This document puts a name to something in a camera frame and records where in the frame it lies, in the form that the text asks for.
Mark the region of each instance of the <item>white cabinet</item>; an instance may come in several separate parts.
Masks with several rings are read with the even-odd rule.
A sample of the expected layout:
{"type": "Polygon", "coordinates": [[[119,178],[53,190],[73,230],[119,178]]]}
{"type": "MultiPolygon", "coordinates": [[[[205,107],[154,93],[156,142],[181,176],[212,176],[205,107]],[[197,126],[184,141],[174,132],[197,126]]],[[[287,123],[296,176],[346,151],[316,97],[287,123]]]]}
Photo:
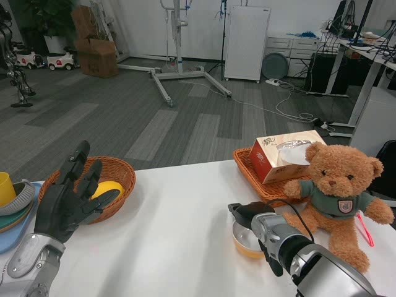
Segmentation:
{"type": "Polygon", "coordinates": [[[224,77],[260,81],[270,9],[233,6],[224,77]]]}

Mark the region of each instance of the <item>cable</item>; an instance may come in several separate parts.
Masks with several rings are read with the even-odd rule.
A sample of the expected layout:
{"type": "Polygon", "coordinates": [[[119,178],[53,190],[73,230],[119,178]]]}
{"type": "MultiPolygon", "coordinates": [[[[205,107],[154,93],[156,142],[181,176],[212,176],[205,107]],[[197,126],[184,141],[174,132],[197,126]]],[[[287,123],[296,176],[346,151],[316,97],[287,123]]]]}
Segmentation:
{"type": "Polygon", "coordinates": [[[305,224],[303,218],[301,217],[301,215],[299,214],[299,212],[296,210],[296,208],[293,206],[293,204],[291,204],[290,202],[288,202],[288,201],[285,200],[285,199],[274,199],[274,200],[268,201],[268,202],[265,204],[265,206],[268,206],[268,205],[270,205],[270,204],[272,204],[272,203],[274,203],[274,202],[276,202],[276,201],[286,203],[287,205],[289,205],[289,206],[295,211],[295,213],[297,214],[297,217],[299,218],[299,220],[300,220],[301,223],[303,224],[304,228],[307,230],[309,236],[311,237],[311,241],[312,241],[313,243],[315,243],[315,239],[314,239],[314,236],[312,235],[311,230],[310,230],[310,229],[308,228],[308,226],[305,224]]]}

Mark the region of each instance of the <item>white wall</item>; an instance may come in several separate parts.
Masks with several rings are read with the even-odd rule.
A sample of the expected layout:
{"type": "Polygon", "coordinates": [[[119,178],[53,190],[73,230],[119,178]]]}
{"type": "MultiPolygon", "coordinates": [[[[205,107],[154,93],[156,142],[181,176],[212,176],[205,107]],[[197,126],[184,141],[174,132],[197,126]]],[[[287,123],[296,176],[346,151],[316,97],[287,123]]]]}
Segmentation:
{"type": "MultiPolygon", "coordinates": [[[[368,0],[355,0],[355,3],[355,22],[360,24],[368,0]]],[[[364,26],[366,28],[385,29],[388,20],[396,20],[395,0],[374,0],[364,26]]]]}
{"type": "Polygon", "coordinates": [[[12,41],[15,42],[22,42],[22,37],[19,32],[19,28],[17,26],[17,22],[15,21],[15,17],[11,11],[10,5],[8,3],[8,0],[0,0],[0,4],[4,7],[5,10],[9,11],[12,17],[12,26],[11,26],[11,31],[12,31],[12,41]]]}
{"type": "MultiPolygon", "coordinates": [[[[89,0],[80,1],[85,5],[89,3],[89,0]]],[[[307,30],[318,31],[322,20],[334,16],[339,2],[340,0],[249,0],[249,5],[271,8],[270,32],[301,33],[307,30]]],[[[240,0],[228,0],[228,10],[232,5],[240,3],[240,0]]],[[[103,4],[118,11],[115,13],[116,18],[124,31],[130,53],[166,54],[164,10],[159,0],[103,0],[103,4]]],[[[164,0],[164,5],[173,6],[173,1],[164,0]]],[[[223,22],[214,20],[220,8],[220,0],[193,0],[191,6],[187,17],[189,26],[183,28],[182,33],[183,56],[220,59],[223,22]]],[[[174,55],[170,23],[169,20],[170,54],[174,55]]]]}

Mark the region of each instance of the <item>desk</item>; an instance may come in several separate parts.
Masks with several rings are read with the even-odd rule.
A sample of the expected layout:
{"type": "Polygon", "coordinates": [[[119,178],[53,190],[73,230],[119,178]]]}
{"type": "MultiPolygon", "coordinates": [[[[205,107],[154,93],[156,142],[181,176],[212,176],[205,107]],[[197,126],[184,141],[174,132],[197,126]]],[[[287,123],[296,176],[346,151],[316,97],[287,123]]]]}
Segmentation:
{"type": "MultiPolygon", "coordinates": [[[[66,243],[50,297],[295,296],[287,273],[277,278],[234,247],[227,205],[259,199],[233,160],[137,171],[136,181],[115,216],[81,226],[66,243]]],[[[396,231],[365,222],[376,242],[358,235],[372,262],[366,277],[394,296],[396,231]]],[[[327,246],[329,237],[315,239],[327,246]]]]}
{"type": "MultiPolygon", "coordinates": [[[[334,66],[332,69],[332,75],[330,76],[329,83],[327,84],[327,89],[326,93],[331,93],[335,79],[337,77],[337,70],[340,68],[341,61],[344,55],[344,52],[350,48],[353,51],[356,51],[357,53],[361,54],[362,56],[373,60],[373,64],[371,65],[370,71],[367,74],[367,78],[364,81],[363,87],[360,91],[358,100],[356,101],[355,107],[353,108],[351,117],[348,121],[348,123],[333,123],[331,126],[339,126],[339,127],[350,127],[350,128],[355,128],[356,123],[359,120],[360,114],[363,111],[364,105],[366,104],[367,98],[370,94],[371,88],[374,85],[374,81],[377,78],[379,69],[381,68],[381,65],[385,65],[388,68],[391,68],[392,70],[396,70],[396,64],[395,63],[385,63],[385,60],[382,58],[382,55],[377,55],[376,52],[370,52],[368,53],[367,50],[360,50],[358,48],[355,48],[353,46],[350,46],[350,41],[349,40],[342,40],[340,39],[340,44],[341,48],[338,51],[338,54],[335,58],[334,66]]],[[[379,88],[387,89],[390,83],[390,79],[387,78],[386,73],[384,72],[381,80],[378,84],[379,88]]],[[[344,133],[330,133],[331,136],[342,136],[342,137],[352,137],[352,134],[344,134],[344,133]]]]}

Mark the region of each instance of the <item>teddy bear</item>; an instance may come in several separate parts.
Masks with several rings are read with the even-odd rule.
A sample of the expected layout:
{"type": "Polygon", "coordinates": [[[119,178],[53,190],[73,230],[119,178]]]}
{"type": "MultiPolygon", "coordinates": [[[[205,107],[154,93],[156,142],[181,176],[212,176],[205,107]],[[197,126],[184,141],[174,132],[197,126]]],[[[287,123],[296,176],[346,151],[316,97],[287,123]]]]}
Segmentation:
{"type": "MultiPolygon", "coordinates": [[[[361,273],[369,268],[367,255],[358,246],[354,216],[361,210],[380,224],[394,220],[392,209],[365,190],[384,170],[382,163],[344,145],[315,142],[306,150],[311,181],[292,180],[285,194],[292,199],[309,197],[301,216],[311,232],[322,228],[330,233],[329,250],[361,273]]],[[[308,232],[299,218],[284,213],[286,221],[304,235],[308,232]]]]}

